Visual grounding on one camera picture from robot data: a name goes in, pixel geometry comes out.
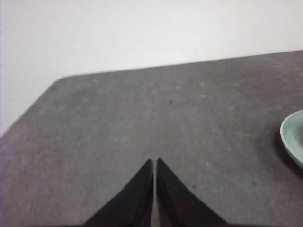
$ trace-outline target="wall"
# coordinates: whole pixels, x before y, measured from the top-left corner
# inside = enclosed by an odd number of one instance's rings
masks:
[[[2,0],[1,133],[55,80],[303,49],[302,0]]]

